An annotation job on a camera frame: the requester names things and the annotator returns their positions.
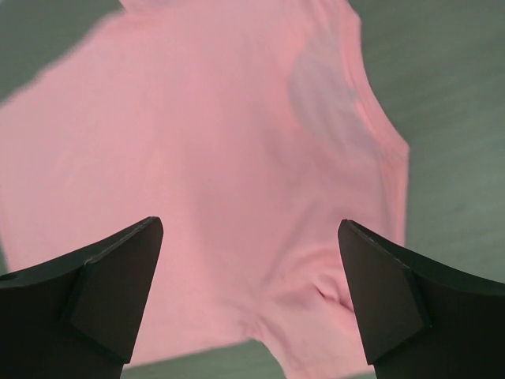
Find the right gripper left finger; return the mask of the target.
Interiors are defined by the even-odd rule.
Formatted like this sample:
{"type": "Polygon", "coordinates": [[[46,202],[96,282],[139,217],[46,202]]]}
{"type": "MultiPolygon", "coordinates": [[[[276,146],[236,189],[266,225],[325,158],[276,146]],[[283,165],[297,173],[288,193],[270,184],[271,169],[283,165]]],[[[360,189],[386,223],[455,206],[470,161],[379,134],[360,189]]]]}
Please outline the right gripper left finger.
{"type": "Polygon", "coordinates": [[[119,378],[130,363],[159,259],[148,217],[1,277],[1,376],[119,378]]]}

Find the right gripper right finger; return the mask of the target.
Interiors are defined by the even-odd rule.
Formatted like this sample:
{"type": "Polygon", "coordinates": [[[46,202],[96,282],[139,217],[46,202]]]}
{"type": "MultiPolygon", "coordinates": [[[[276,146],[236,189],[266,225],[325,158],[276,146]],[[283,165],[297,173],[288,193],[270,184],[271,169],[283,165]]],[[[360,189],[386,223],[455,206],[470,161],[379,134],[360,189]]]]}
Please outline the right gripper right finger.
{"type": "Polygon", "coordinates": [[[504,376],[504,285],[398,246],[352,220],[339,247],[378,378],[504,376]]]}

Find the pink t shirt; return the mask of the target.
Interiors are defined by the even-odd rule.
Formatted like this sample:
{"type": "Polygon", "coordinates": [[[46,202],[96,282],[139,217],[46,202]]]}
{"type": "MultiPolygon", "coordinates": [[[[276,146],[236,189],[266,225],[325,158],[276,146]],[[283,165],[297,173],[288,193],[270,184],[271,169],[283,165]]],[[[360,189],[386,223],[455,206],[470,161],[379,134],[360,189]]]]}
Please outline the pink t shirt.
{"type": "Polygon", "coordinates": [[[158,216],[133,365],[255,339],[351,377],[337,231],[403,244],[408,166],[348,2],[127,1],[2,104],[2,244],[18,270],[158,216]]]}

